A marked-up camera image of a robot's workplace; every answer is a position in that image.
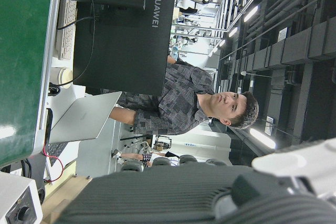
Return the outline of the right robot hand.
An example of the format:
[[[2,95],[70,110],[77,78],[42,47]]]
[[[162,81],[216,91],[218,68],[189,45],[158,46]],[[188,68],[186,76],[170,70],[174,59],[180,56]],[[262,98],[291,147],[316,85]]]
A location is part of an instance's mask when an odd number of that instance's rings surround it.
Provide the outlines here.
[[[335,223],[335,139],[95,178],[57,223]]]

